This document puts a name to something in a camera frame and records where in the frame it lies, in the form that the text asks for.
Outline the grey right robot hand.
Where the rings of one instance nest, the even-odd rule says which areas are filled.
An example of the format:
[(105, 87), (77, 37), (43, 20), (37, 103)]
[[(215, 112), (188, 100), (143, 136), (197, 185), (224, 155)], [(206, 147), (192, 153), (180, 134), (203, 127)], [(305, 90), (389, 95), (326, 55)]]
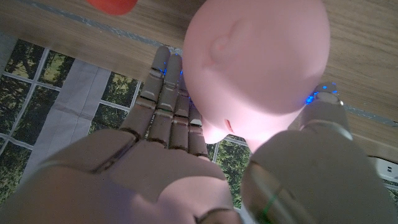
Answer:
[[(208, 159), (181, 62), (160, 47), (136, 116), (41, 162), (3, 205), (1, 222), (242, 223), (224, 173)], [(397, 222), (329, 82), (307, 97), (298, 131), (276, 134), (251, 156), (241, 195), (258, 223)]]

